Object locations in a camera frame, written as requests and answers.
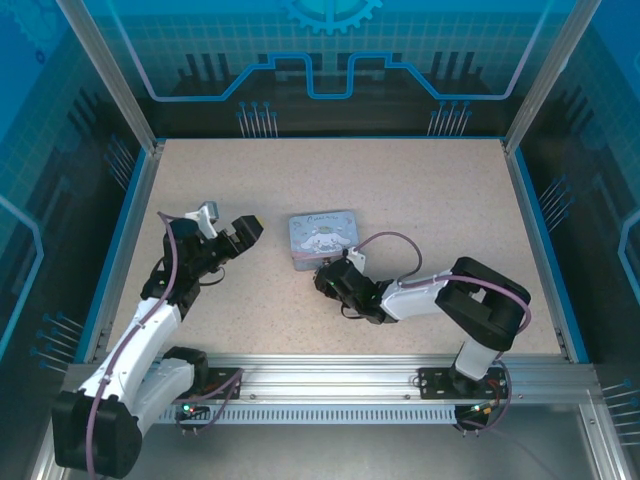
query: cable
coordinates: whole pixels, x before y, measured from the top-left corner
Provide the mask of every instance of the cable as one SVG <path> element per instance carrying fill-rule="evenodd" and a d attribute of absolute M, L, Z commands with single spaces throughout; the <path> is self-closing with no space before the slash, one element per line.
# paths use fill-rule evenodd
<path fill-rule="evenodd" d="M 527 328 L 531 323 L 531 317 L 532 317 L 531 308 L 529 308 L 529 305 L 527 305 L 524 300 L 522 300 L 518 295 L 516 295 L 512 291 L 507 290 L 506 288 L 501 287 L 500 285 L 496 285 L 495 283 L 487 282 L 486 280 L 467 277 L 465 275 L 439 275 L 437 277 L 430 278 L 428 280 L 421 280 L 419 282 L 413 282 L 413 283 L 403 283 L 400 285 L 400 288 L 417 288 L 417 287 L 422 287 L 424 285 L 431 285 L 434 283 L 446 282 L 446 281 L 472 283 L 486 290 L 493 290 L 494 292 L 498 292 L 504 295 L 505 297 L 508 297 L 509 299 L 513 300 L 514 302 L 516 302 L 520 306 L 520 308 L 524 310 L 524 320 L 520 324 L 520 327 L 518 328 L 516 335 L 522 333 L 524 329 Z"/>
<path fill-rule="evenodd" d="M 522 310 L 524 310 L 524 321 L 520 325 L 520 328 L 518 329 L 517 333 L 521 333 L 525 328 L 527 328 L 529 326 L 529 323 L 531 323 L 532 314 L 531 314 L 531 309 L 529 308 L 529 305 L 527 305 L 525 303 L 525 301 L 522 300 L 515 293 L 511 292 L 510 290 L 507 290 L 504 287 L 501 287 L 500 285 L 496 285 L 495 283 L 487 282 L 485 280 L 480 280 L 480 279 L 477 279 L 477 278 L 468 277 L 468 276 L 464 276 L 464 275 L 440 275 L 440 276 L 437 276 L 435 278 L 430 278 L 428 280 L 422 280 L 422 281 L 419 281 L 419 282 L 414 282 L 414 283 L 409 283 L 409 284 L 404 283 L 404 279 L 405 278 L 410 277 L 411 275 L 414 275 L 415 273 L 418 273 L 418 271 L 420 271 L 420 269 L 422 268 L 422 252 L 420 251 L 420 247 L 418 247 L 416 242 L 414 242 L 413 240 L 411 240 L 409 237 L 407 237 L 406 235 L 404 235 L 402 233 L 393 232 L 393 231 L 385 231 L 385 232 L 376 233 L 375 235 L 371 235 L 364 242 L 360 243 L 357 247 L 355 247 L 354 250 L 356 252 L 358 252 L 363 247 L 368 245 L 370 242 L 375 240 L 376 238 L 382 237 L 384 235 L 400 237 L 403 240 L 406 240 L 407 242 L 409 242 L 409 244 L 411 244 L 411 246 L 415 249 L 415 251 L 416 251 L 416 253 L 418 255 L 418 265 L 416 266 L 416 268 L 411 270 L 409 273 L 405 273 L 404 275 L 401 275 L 401 276 L 398 277 L 397 282 L 398 282 L 398 286 L 400 288 L 416 288 L 416 287 L 422 287 L 423 285 L 431 285 L 433 283 L 445 282 L 445 281 L 448 281 L 448 280 L 449 281 L 472 283 L 472 284 L 478 285 L 480 287 L 483 287 L 485 289 L 493 290 L 495 292 L 498 292 L 498 293 L 510 298 L 511 300 L 516 302 L 522 308 Z"/>
<path fill-rule="evenodd" d="M 235 382 L 235 385 L 233 385 L 232 388 L 229 389 L 229 393 L 227 393 L 226 398 L 224 399 L 224 403 L 220 406 L 220 408 L 218 409 L 218 411 L 216 412 L 216 414 L 213 416 L 213 418 L 211 420 L 209 420 L 209 422 L 205 425 L 202 425 L 200 427 L 193 427 L 193 428 L 185 428 L 181 423 L 180 420 L 178 418 L 176 418 L 176 425 L 178 427 L 180 427 L 183 432 L 184 431 L 189 431 L 192 430 L 193 433 L 195 434 L 196 432 L 202 432 L 203 430 L 207 430 L 209 428 L 211 428 L 222 416 L 222 413 L 224 412 L 225 408 L 227 408 L 227 405 L 229 404 L 229 401 L 231 400 L 231 397 L 233 396 L 233 393 L 236 391 L 236 389 L 240 386 L 240 381 L 242 379 L 242 374 L 244 373 L 243 369 L 238 369 L 238 371 L 229 379 L 227 380 L 222 386 L 218 387 L 216 390 L 214 390 L 211 393 L 208 393 L 207 395 L 203 395 L 202 397 L 199 397 L 197 399 L 197 401 L 203 400 L 203 399 L 207 399 L 210 398 L 212 396 L 217 395 L 218 393 L 224 391 L 224 389 L 230 385 L 232 382 Z"/>
<path fill-rule="evenodd" d="M 405 273 L 404 275 L 400 275 L 398 277 L 398 285 L 401 285 L 402 281 L 405 278 L 410 277 L 411 275 L 413 275 L 415 273 L 418 273 L 420 271 L 420 269 L 422 268 L 422 252 L 420 251 L 420 247 L 418 247 L 418 244 L 416 242 L 414 242 L 413 240 L 411 240 L 409 237 L 407 237 L 406 235 L 404 235 L 402 233 L 398 233 L 398 232 L 379 232 L 379 233 L 376 233 L 375 235 L 371 235 L 364 242 L 360 243 L 360 245 L 358 245 L 356 248 L 354 248 L 354 251 L 356 251 L 356 252 L 360 251 L 367 244 L 369 244 L 370 242 L 372 242 L 373 240 L 375 240 L 378 237 L 382 237 L 383 235 L 390 235 L 390 236 L 393 236 L 393 237 L 400 237 L 403 240 L 406 240 L 407 242 L 409 242 L 409 244 L 411 244 L 413 249 L 418 254 L 418 265 L 416 266 L 416 268 L 411 270 L 409 273 Z"/>
<path fill-rule="evenodd" d="M 493 379 L 489 380 L 487 383 L 491 385 L 493 390 L 496 392 L 496 406 L 499 407 L 500 406 L 500 385 L 496 380 L 493 380 Z"/>
<path fill-rule="evenodd" d="M 480 431 L 487 430 L 487 428 L 482 428 L 483 425 L 481 423 L 472 422 L 471 420 L 463 420 L 463 422 L 468 424 L 468 425 L 471 425 L 473 427 L 478 427 L 478 429 Z M 502 432 L 500 430 L 493 430 L 491 433 L 494 433 L 495 435 L 498 435 L 499 437 L 502 437 L 504 439 L 507 439 L 507 440 L 515 443 L 518 447 L 520 447 L 520 449 L 523 452 L 525 452 L 527 455 L 529 455 L 529 457 L 534 462 L 536 462 L 538 464 L 538 466 L 540 466 L 540 468 L 542 468 L 545 472 L 547 472 L 551 478 L 554 478 L 555 480 L 561 480 L 559 475 L 557 475 L 553 470 L 551 470 L 551 468 L 549 468 L 547 465 L 545 465 L 545 463 L 540 459 L 540 457 L 538 457 L 535 453 L 533 453 L 533 451 L 530 450 L 529 447 L 527 447 L 524 443 L 522 443 L 520 440 L 518 440 L 515 435 L 510 435 L 510 434 Z"/>
<path fill-rule="evenodd" d="M 91 410 L 89 411 L 89 419 L 87 421 L 87 436 L 85 438 L 85 451 L 86 451 L 86 462 L 87 462 L 87 472 L 89 473 L 89 478 L 91 480 L 97 480 L 96 477 L 96 469 L 95 464 L 93 462 L 93 431 L 96 423 L 96 416 L 98 414 L 98 407 L 100 405 L 100 400 L 102 399 L 102 395 L 104 394 L 107 385 L 110 382 L 110 375 L 113 373 L 113 369 L 118 361 L 118 358 L 129 344 L 133 336 L 142 328 L 142 326 L 149 321 L 149 319 L 153 316 L 154 313 L 158 311 L 158 309 L 162 306 L 164 301 L 167 299 L 171 291 L 173 290 L 173 285 L 176 280 L 176 275 L 178 273 L 178 248 L 176 245 L 176 239 L 173 236 L 173 230 L 171 229 L 171 225 L 169 224 L 169 217 L 163 214 L 162 212 L 158 212 L 162 223 L 167 230 L 167 235 L 169 237 L 169 243 L 171 245 L 171 275 L 169 277 L 169 283 L 167 284 L 167 288 L 162 293 L 162 296 L 158 299 L 153 307 L 142 317 L 131 330 L 126 337 L 122 339 L 122 341 L 116 346 L 113 354 L 111 355 L 111 360 L 107 364 L 107 368 L 105 369 L 104 376 L 102 380 L 100 380 L 100 384 L 98 385 L 98 391 L 91 403 Z"/>
<path fill-rule="evenodd" d="M 356 315 L 356 316 L 350 317 L 349 315 L 344 313 L 345 308 L 347 308 L 347 305 L 343 303 L 342 306 L 340 307 L 340 313 L 344 318 L 348 318 L 349 320 L 360 320 L 361 318 L 364 318 L 362 315 Z"/>
<path fill-rule="evenodd" d="M 203 402 L 205 400 L 209 400 L 212 397 L 215 397 L 216 395 L 219 395 L 220 393 L 224 392 L 224 390 L 230 386 L 231 384 L 233 384 L 234 382 L 237 382 L 238 380 L 242 379 L 242 374 L 244 373 L 244 369 L 239 368 L 236 373 L 234 373 L 231 377 L 229 377 L 229 379 L 224 382 L 222 385 L 220 385 L 218 388 L 216 388 L 213 392 L 209 392 L 205 395 L 202 395 L 200 397 L 189 397 L 189 398 L 181 398 L 181 399 L 177 399 L 173 401 L 174 405 L 182 405 L 183 403 L 200 403 Z"/>
<path fill-rule="evenodd" d="M 200 282 L 200 286 L 201 287 L 212 287 L 214 285 L 219 284 L 222 280 L 224 280 L 224 277 L 227 274 L 227 272 L 225 272 L 224 267 L 220 267 L 218 270 L 222 270 L 222 277 L 221 278 L 219 278 L 218 280 L 214 280 L 213 282 Z"/>

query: metal pin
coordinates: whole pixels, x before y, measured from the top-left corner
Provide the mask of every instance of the metal pin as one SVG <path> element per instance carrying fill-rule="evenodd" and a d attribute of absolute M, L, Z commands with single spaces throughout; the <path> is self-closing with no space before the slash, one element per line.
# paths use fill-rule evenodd
<path fill-rule="evenodd" d="M 562 213 L 567 210 L 569 208 L 569 206 L 571 206 L 571 204 L 573 203 L 571 200 L 569 200 L 568 202 L 561 202 L 563 203 L 562 206 L 559 206 L 558 208 L 556 208 L 552 214 L 547 215 L 547 218 L 545 219 L 545 224 L 547 225 L 547 227 L 551 226 L 553 224 L 553 222 L 555 222 L 555 220 L 560 217 L 560 215 L 562 215 Z"/>
<path fill-rule="evenodd" d="M 271 134 L 270 136 L 273 137 L 273 129 L 271 128 L 271 115 L 269 115 L 269 107 L 271 106 L 271 104 L 269 102 L 262 102 L 262 106 L 267 111 L 266 117 L 267 123 L 269 124 L 269 133 Z"/>
<path fill-rule="evenodd" d="M 67 322 L 69 322 L 71 325 L 75 325 L 76 327 L 78 327 L 80 330 L 84 330 L 84 326 L 80 325 L 79 323 L 74 322 L 73 320 L 71 320 L 68 317 L 64 316 L 64 313 L 62 312 L 58 312 L 56 313 L 56 320 L 66 320 Z"/>
<path fill-rule="evenodd" d="M 610 409 L 611 408 L 618 408 L 618 407 L 625 407 L 627 405 L 631 405 L 632 407 L 638 407 L 640 406 L 640 402 L 638 401 L 638 397 L 633 397 L 631 400 L 629 400 L 628 402 L 624 402 L 624 403 L 617 403 L 615 405 L 607 405 Z"/>
<path fill-rule="evenodd" d="M 453 116 L 455 117 L 453 119 L 453 122 L 451 122 L 451 128 L 449 129 L 449 133 L 448 136 L 453 136 L 453 130 L 456 128 L 456 122 L 458 122 L 458 117 L 460 117 L 460 112 L 458 110 L 456 110 L 455 112 L 453 112 Z"/>
<path fill-rule="evenodd" d="M 455 128 L 453 128 L 452 130 L 454 131 L 458 131 L 458 129 L 460 128 L 460 125 L 462 125 L 462 119 L 464 118 L 464 112 L 467 111 L 467 107 L 471 105 L 471 102 L 469 100 L 466 100 L 464 102 L 462 102 L 462 113 L 460 114 L 460 118 L 458 119 L 458 125 L 456 125 Z"/>
<path fill-rule="evenodd" d="M 556 213 L 553 214 L 553 217 L 552 216 L 547 217 L 547 222 L 546 222 L 547 225 L 550 225 L 551 223 L 553 223 L 553 221 L 557 217 L 559 217 L 562 212 L 564 212 L 567 208 L 569 208 L 575 202 L 576 202 L 576 198 L 575 197 L 571 197 L 564 207 L 562 207 L 560 210 L 558 210 Z"/>
<path fill-rule="evenodd" d="M 561 197 L 563 193 L 564 193 L 563 191 L 561 191 L 560 189 L 556 188 L 549 195 L 547 195 L 543 200 L 540 201 L 540 209 L 541 210 L 546 210 L 549 207 L 549 205 L 551 205 L 551 201 L 554 198 L 557 200 L 558 197 Z"/>
<path fill-rule="evenodd" d="M 78 340 L 76 340 L 75 338 L 71 338 L 68 335 L 65 335 L 64 333 L 62 333 L 60 330 L 58 330 L 56 327 L 53 327 L 51 329 L 51 335 L 53 335 L 54 337 L 62 337 L 62 338 L 66 338 L 67 340 L 69 340 L 70 342 L 73 342 L 75 344 L 78 343 Z"/>
<path fill-rule="evenodd" d="M 59 350 L 59 349 L 55 348 L 50 343 L 47 343 L 44 346 L 44 351 L 45 352 L 49 352 L 49 353 L 57 353 L 58 355 L 64 355 L 65 357 L 69 357 L 71 360 L 73 360 L 73 355 L 71 355 L 70 353 L 67 353 L 67 352 L 63 352 L 62 350 Z"/>
<path fill-rule="evenodd" d="M 136 164 L 136 159 L 133 158 L 133 156 L 131 155 L 131 152 L 129 152 L 129 150 L 127 150 L 125 148 L 124 145 L 124 141 L 123 140 L 119 140 L 115 135 L 113 135 L 114 140 L 116 141 L 116 145 L 118 146 L 118 148 L 120 149 L 120 151 L 122 153 L 124 153 L 125 157 L 127 157 L 129 159 L 129 162 L 131 163 L 131 165 L 135 165 Z"/>
<path fill-rule="evenodd" d="M 278 121 L 276 120 L 277 117 L 278 114 L 276 112 L 271 112 L 271 118 L 273 118 L 273 129 L 276 132 L 276 138 L 278 138 Z"/>
<path fill-rule="evenodd" d="M 627 427 L 629 425 L 638 425 L 640 422 L 625 422 L 625 423 L 614 423 L 614 427 Z"/>
<path fill-rule="evenodd" d="M 544 220 L 545 222 L 547 220 L 549 220 L 550 218 L 554 217 L 556 213 L 558 213 L 558 210 L 562 207 L 564 207 L 566 205 L 566 202 L 564 200 L 561 200 L 560 202 L 558 202 L 558 204 L 553 207 L 552 211 L 548 214 L 543 213 L 542 215 L 545 217 Z"/>
<path fill-rule="evenodd" d="M 551 183 L 549 184 L 549 186 L 545 189 L 544 192 L 542 192 L 540 194 L 540 196 L 538 197 L 538 203 L 542 202 L 542 199 L 549 193 L 551 193 L 553 190 L 555 190 L 553 187 L 555 186 L 557 188 L 557 185 L 560 183 L 560 180 L 558 180 L 558 178 L 554 178 L 553 180 L 551 180 Z"/>
<path fill-rule="evenodd" d="M 68 349 L 70 349 L 70 350 L 74 350 L 74 348 L 73 348 L 72 346 L 67 345 L 67 344 L 66 344 L 66 343 L 64 343 L 64 342 L 61 342 L 60 340 L 56 340 L 56 339 L 55 339 L 55 338 L 53 338 L 53 337 L 50 337 L 50 336 L 48 336 L 48 335 L 45 335 L 45 333 L 44 333 L 42 330 L 38 330 L 38 331 L 36 332 L 36 338 L 44 338 L 44 339 L 46 339 L 46 340 L 52 341 L 52 342 L 54 342 L 54 343 L 57 343 L 58 345 L 62 345 L 62 346 L 63 346 L 63 347 L 65 347 L 65 348 L 68 348 Z"/>
<path fill-rule="evenodd" d="M 442 134 L 442 127 L 444 126 L 444 122 L 448 116 L 449 116 L 448 111 L 445 110 L 444 112 L 442 112 L 442 121 L 440 122 L 440 128 L 438 129 L 438 136 Z"/>
<path fill-rule="evenodd" d="M 60 360 L 59 358 L 52 357 L 51 355 L 47 355 L 46 353 L 42 353 L 38 351 L 36 347 L 31 347 L 31 349 L 29 350 L 29 355 L 31 355 L 32 357 L 40 355 L 41 357 L 48 358 L 49 360 L 53 360 L 54 362 L 60 362 L 64 363 L 65 365 L 69 365 L 69 362 L 65 362 L 64 360 Z"/>
<path fill-rule="evenodd" d="M 115 157 L 116 161 L 120 165 L 122 165 L 122 168 L 126 171 L 126 173 L 128 175 L 133 174 L 133 168 L 131 167 L 131 164 L 127 161 L 126 156 L 122 153 L 122 150 L 118 149 L 119 152 L 117 152 L 112 143 L 110 143 L 107 148 L 109 148 L 111 153 L 113 153 L 113 156 Z"/>
<path fill-rule="evenodd" d="M 104 154 L 104 159 L 105 161 L 111 166 L 111 168 L 118 173 L 118 175 L 120 175 L 120 178 L 125 181 L 127 180 L 127 173 L 125 172 L 124 168 L 122 167 L 122 165 L 120 165 L 120 162 L 118 161 L 118 157 L 116 157 L 115 155 L 113 155 L 113 157 L 109 157 L 108 154 Z"/>
<path fill-rule="evenodd" d="M 562 215 L 562 217 L 560 217 L 560 218 L 558 219 L 558 221 L 557 221 L 557 222 L 555 222 L 555 223 L 554 223 L 554 224 L 549 228 L 549 233 L 553 232 L 553 231 L 556 229 L 556 227 L 557 227 L 558 225 L 560 225 L 560 224 L 561 224 L 565 219 L 567 219 L 567 218 L 569 218 L 569 212 L 564 212 L 564 214 Z"/>
<path fill-rule="evenodd" d="M 113 166 L 110 171 L 114 174 L 114 178 L 116 178 L 116 180 L 120 180 L 121 186 L 126 190 L 129 186 L 129 179 L 124 175 L 124 173 Z"/>
<path fill-rule="evenodd" d="M 611 415 L 611 417 L 628 417 L 629 415 L 637 415 L 640 413 L 640 410 L 635 410 L 633 412 L 625 412 L 625 413 L 616 413 L 615 415 Z"/>
<path fill-rule="evenodd" d="M 542 206 L 542 214 L 546 215 L 549 213 L 549 210 L 553 208 L 553 206 L 558 203 L 560 200 L 564 200 L 564 194 L 571 192 L 571 186 L 567 185 L 564 190 L 556 190 L 555 193 L 549 196 L 549 200 Z"/>
<path fill-rule="evenodd" d="M 71 327 L 67 327 L 65 324 L 58 322 L 56 320 L 54 320 L 51 315 L 49 315 L 48 313 L 45 313 L 42 316 L 42 321 L 45 323 L 53 323 L 54 325 L 58 325 L 60 328 L 64 328 L 65 330 L 68 330 L 69 332 L 75 334 L 75 335 L 81 335 L 82 331 L 78 331 L 75 328 L 71 328 Z"/>
<path fill-rule="evenodd" d="M 54 367 L 53 365 L 49 365 L 46 360 L 40 360 L 40 363 L 38 363 L 38 367 L 40 368 L 49 368 L 51 370 L 55 370 L 56 372 L 60 372 L 60 373 L 64 373 L 66 375 L 67 371 L 63 370 L 61 368 L 58 367 Z"/>
<path fill-rule="evenodd" d="M 253 123 L 253 112 L 247 113 L 247 117 L 249 117 L 249 123 L 251 124 L 251 132 L 253 133 L 253 138 L 258 138 L 258 135 L 256 135 L 256 126 Z"/>
<path fill-rule="evenodd" d="M 451 119 L 453 118 L 453 111 L 455 110 L 456 106 L 458 105 L 458 102 L 456 102 L 455 100 L 453 102 L 451 102 L 451 111 L 449 112 L 449 118 L 447 119 L 447 126 L 444 128 L 444 134 L 447 134 L 447 130 L 449 128 L 449 123 L 451 122 Z"/>
<path fill-rule="evenodd" d="M 551 210 L 551 209 L 552 209 L 552 208 L 553 208 L 553 207 L 554 207 L 554 206 L 555 206 L 559 201 L 561 201 L 561 200 L 563 200 L 563 199 L 564 199 L 563 195 L 564 195 L 564 193 L 565 193 L 566 191 L 567 191 L 567 190 L 564 190 L 564 191 L 562 191 L 562 192 L 558 193 L 558 194 L 556 195 L 555 199 L 553 199 L 553 200 L 551 200 L 551 201 L 547 202 L 547 203 L 542 207 L 542 215 L 543 215 L 543 216 L 544 216 L 544 215 L 547 215 L 547 214 L 549 213 L 549 210 Z"/>
<path fill-rule="evenodd" d="M 433 133 L 435 134 L 435 129 L 438 128 L 438 121 L 440 120 L 440 114 L 442 113 L 442 109 L 444 108 L 444 106 L 447 104 L 447 102 L 445 102 L 444 100 L 440 102 L 440 110 L 438 110 L 438 115 L 436 115 L 436 123 L 433 125 L 434 131 Z"/>
<path fill-rule="evenodd" d="M 113 169 L 113 167 L 109 168 L 109 173 L 111 174 L 113 179 L 118 183 L 118 185 L 120 185 L 120 188 L 122 188 L 126 192 L 127 191 L 126 185 L 122 182 L 122 180 L 120 180 L 120 178 L 116 174 L 116 171 Z"/>
<path fill-rule="evenodd" d="M 467 122 L 469 121 L 469 117 L 472 115 L 472 112 L 467 111 L 467 113 L 464 114 L 464 122 L 462 123 L 462 128 L 460 129 L 460 131 L 458 132 L 458 136 L 462 136 L 464 134 L 464 131 L 467 128 Z"/>
<path fill-rule="evenodd" d="M 612 398 L 625 397 L 627 395 L 632 395 L 634 393 L 640 393 L 640 390 L 629 390 L 628 392 L 618 393 L 617 395 L 610 395 L 608 397 L 604 397 L 606 400 L 610 400 Z"/>
<path fill-rule="evenodd" d="M 631 379 L 625 378 L 622 381 L 622 383 L 619 383 L 618 385 L 612 385 L 611 387 L 605 387 L 602 389 L 602 391 L 606 392 L 608 390 L 613 390 L 614 388 L 620 388 L 620 387 L 631 388 Z"/>
<path fill-rule="evenodd" d="M 256 118 L 256 123 L 258 124 L 258 136 L 261 137 L 262 136 L 262 132 L 260 131 L 260 121 L 258 120 L 258 102 L 251 102 L 251 106 L 253 107 L 253 112 L 255 114 L 255 118 Z"/>
<path fill-rule="evenodd" d="M 249 136 L 249 121 L 247 120 L 247 111 L 244 107 L 247 106 L 245 102 L 239 102 L 238 105 L 242 109 L 242 116 L 244 117 L 244 126 L 247 127 L 247 136 Z"/>
<path fill-rule="evenodd" d="M 127 178 L 124 175 L 124 173 L 121 171 L 120 167 L 116 164 L 116 162 L 114 160 L 111 160 L 109 158 L 109 155 L 107 155 L 106 153 L 104 154 L 103 158 L 104 158 L 104 161 L 107 162 L 107 165 L 109 165 L 109 172 L 111 173 L 113 178 L 115 178 L 116 180 L 120 180 L 120 182 L 118 183 L 122 183 L 126 185 Z"/>
<path fill-rule="evenodd" d="M 262 119 L 262 128 L 264 130 L 264 137 L 267 138 L 267 125 L 264 123 L 264 116 L 265 113 L 264 112 L 260 112 L 260 118 Z"/>
<path fill-rule="evenodd" d="M 242 132 L 242 138 L 247 138 L 244 133 L 244 126 L 242 125 L 242 112 L 236 112 L 236 117 L 238 119 L 238 124 L 240 125 L 240 131 Z"/>
<path fill-rule="evenodd" d="M 429 128 L 427 128 L 427 135 L 431 135 L 431 126 L 433 125 L 433 121 L 435 120 L 436 115 L 438 115 L 438 112 L 436 112 L 435 110 L 432 110 L 431 120 L 429 120 Z"/>

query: black bracket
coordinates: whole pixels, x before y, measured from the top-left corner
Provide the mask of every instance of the black bracket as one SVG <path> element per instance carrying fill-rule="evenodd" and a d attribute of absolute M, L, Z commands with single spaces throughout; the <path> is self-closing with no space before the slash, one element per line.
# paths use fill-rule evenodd
<path fill-rule="evenodd" d="M 193 396 L 202 396 L 206 395 L 209 392 L 213 392 L 215 389 L 220 388 L 220 386 L 229 380 L 233 375 L 236 374 L 238 368 L 209 368 L 209 373 L 207 375 L 207 380 L 204 383 L 202 388 L 192 388 L 182 395 L 178 397 L 178 400 L 184 400 L 185 403 L 189 401 L 189 397 Z M 240 398 L 240 389 L 242 388 L 242 381 L 237 384 L 235 392 L 231 394 L 231 400 L 237 400 Z M 224 400 L 227 398 L 229 394 L 229 390 L 233 388 L 234 385 L 229 385 L 222 392 L 218 393 L 211 397 L 210 400 Z"/>
<path fill-rule="evenodd" d="M 450 371 L 451 367 L 419 368 L 414 385 L 420 389 L 420 398 L 422 400 L 494 400 L 496 391 L 490 385 L 490 380 L 497 382 L 500 398 L 507 398 L 509 390 L 502 368 L 490 368 L 484 378 L 476 382 L 475 388 L 469 395 L 462 395 L 454 387 Z"/>

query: metal frame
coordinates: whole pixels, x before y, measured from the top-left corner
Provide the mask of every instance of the metal frame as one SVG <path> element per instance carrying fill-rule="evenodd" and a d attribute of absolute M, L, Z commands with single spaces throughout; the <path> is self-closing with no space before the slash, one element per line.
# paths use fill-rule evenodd
<path fill-rule="evenodd" d="M 142 147 L 149 153 L 136 187 L 131 209 L 119 241 L 104 298 L 92 332 L 90 348 L 84 361 L 100 356 L 104 346 L 99 338 L 110 329 L 124 286 L 126 268 L 135 248 L 142 216 L 160 161 L 155 136 L 138 106 L 124 76 L 102 38 L 95 22 L 81 0 L 57 0 L 100 77 L 113 95 L 122 114 Z M 569 359 L 578 357 L 553 282 L 551 268 L 545 258 L 540 232 L 535 223 L 522 172 L 515 163 L 515 151 L 531 125 L 546 96 L 561 73 L 569 55 L 587 28 L 600 0 L 577 0 L 560 35 L 540 70 L 531 90 L 518 111 L 506 137 L 507 164 L 531 239 L 534 257 L 550 303 L 553 320 L 566 342 Z M 418 367 L 450 366 L 453 355 L 391 356 L 286 356 L 286 355 L 219 355 L 210 362 L 218 366 L 243 366 L 246 374 L 238 404 L 299 405 L 444 405 L 446 401 L 422 401 L 412 384 Z M 603 479 L 630 479 L 615 428 L 602 398 L 593 366 L 569 363 L 561 355 L 506 355 L 513 379 L 515 404 L 578 404 L 590 444 L 594 463 Z M 65 378 L 65 388 L 77 387 L 87 378 L 95 364 L 72 365 Z M 64 470 L 53 461 L 51 426 L 47 430 L 32 480 L 60 479 Z"/>
<path fill-rule="evenodd" d="M 128 266 L 133 257 L 136 240 L 138 239 L 140 227 L 142 226 L 142 218 L 144 217 L 149 196 L 151 195 L 151 188 L 153 187 L 153 181 L 158 171 L 163 149 L 164 142 L 160 142 L 155 152 L 153 154 L 147 153 L 144 158 L 140 177 L 135 185 L 131 207 L 127 213 L 122 235 L 118 239 L 118 247 L 113 260 L 113 266 L 103 294 L 103 299 L 109 299 L 109 301 L 100 302 L 94 328 L 90 332 L 89 346 L 81 358 L 82 362 L 90 363 L 101 360 L 102 357 L 106 356 L 104 353 L 106 339 L 109 338 L 111 325 L 113 324 L 124 283 L 127 279 Z"/>
<path fill-rule="evenodd" d="M 140 146 L 147 152 L 153 153 L 156 146 L 153 130 L 151 130 L 87 7 L 82 0 L 56 1 L 98 71 L 98 75 L 118 105 L 124 119 L 138 139 Z"/>
<path fill-rule="evenodd" d="M 558 355 L 505 355 L 514 405 L 603 403 L 595 370 Z M 457 405 L 473 400 L 421 400 L 418 368 L 448 368 L 455 355 L 212 355 L 209 364 L 242 367 L 240 399 L 268 405 Z M 64 389 L 77 389 L 96 364 L 70 365 Z"/>
<path fill-rule="evenodd" d="M 544 61 L 540 72 L 527 93 L 520 110 L 506 135 L 507 153 L 513 154 L 538 114 L 551 88 L 564 70 L 569 57 L 578 45 L 582 34 L 589 26 L 591 18 L 601 0 L 576 0 L 576 5 L 567 17 L 558 38 Z"/>
<path fill-rule="evenodd" d="M 633 478 L 607 405 L 591 398 L 580 404 L 580 414 L 600 476 L 615 480 Z"/>
<path fill-rule="evenodd" d="M 558 336 L 560 337 L 560 346 L 566 351 L 566 355 L 570 361 L 579 362 L 581 357 L 584 356 L 582 353 L 584 347 L 581 346 L 580 352 L 578 352 L 576 344 L 574 343 L 574 338 L 571 335 L 569 323 L 567 321 L 567 312 L 562 306 L 558 286 L 554 280 L 551 269 L 551 263 L 545 253 L 542 233 L 540 232 L 535 219 L 533 204 L 534 202 L 537 202 L 537 199 L 531 198 L 527 191 L 524 176 L 518 166 L 515 154 L 508 153 L 505 150 L 505 158 L 509 174 L 511 175 L 511 181 L 513 182 L 516 199 L 524 220 L 525 229 L 531 244 L 533 258 L 536 262 L 536 267 L 538 268 L 538 273 L 540 275 L 542 289 L 544 290 L 547 303 L 549 304 L 551 320 L 556 327 L 556 331 L 559 332 Z"/>

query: glass panel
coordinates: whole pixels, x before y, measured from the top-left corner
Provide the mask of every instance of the glass panel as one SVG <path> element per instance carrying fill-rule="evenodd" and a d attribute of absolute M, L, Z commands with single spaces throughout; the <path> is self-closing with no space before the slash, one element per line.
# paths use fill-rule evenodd
<path fill-rule="evenodd" d="M 541 227 L 605 387 L 640 381 L 639 15 L 633 0 L 602 2 L 522 143 Z M 620 393 L 615 413 L 632 424 L 621 432 L 635 431 L 637 408 Z"/>
<path fill-rule="evenodd" d="M 573 4 L 88 2 L 167 137 L 504 135 Z"/>
<path fill-rule="evenodd" d="M 23 478 L 140 146 L 55 2 L 0 13 L 0 464 Z"/>

